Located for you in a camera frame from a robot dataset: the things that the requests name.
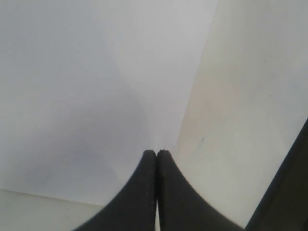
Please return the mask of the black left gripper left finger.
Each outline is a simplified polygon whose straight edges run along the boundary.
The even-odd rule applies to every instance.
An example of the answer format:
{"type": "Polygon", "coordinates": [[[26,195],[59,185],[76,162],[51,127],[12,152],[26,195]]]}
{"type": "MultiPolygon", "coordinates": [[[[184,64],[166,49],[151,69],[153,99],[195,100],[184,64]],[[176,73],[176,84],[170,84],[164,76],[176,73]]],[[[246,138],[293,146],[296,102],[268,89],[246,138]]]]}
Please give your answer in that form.
{"type": "Polygon", "coordinates": [[[100,212],[77,231],[154,231],[156,154],[144,151],[126,185],[100,212]]]}

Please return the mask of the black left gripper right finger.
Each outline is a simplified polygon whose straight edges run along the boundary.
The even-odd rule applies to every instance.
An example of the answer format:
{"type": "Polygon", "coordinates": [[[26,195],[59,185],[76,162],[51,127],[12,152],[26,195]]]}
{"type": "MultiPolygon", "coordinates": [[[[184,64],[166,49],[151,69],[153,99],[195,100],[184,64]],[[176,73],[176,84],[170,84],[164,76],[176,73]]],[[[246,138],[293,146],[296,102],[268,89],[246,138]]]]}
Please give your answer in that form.
{"type": "Polygon", "coordinates": [[[157,154],[156,188],[162,231],[242,231],[209,203],[185,179],[171,153],[157,154]]]}

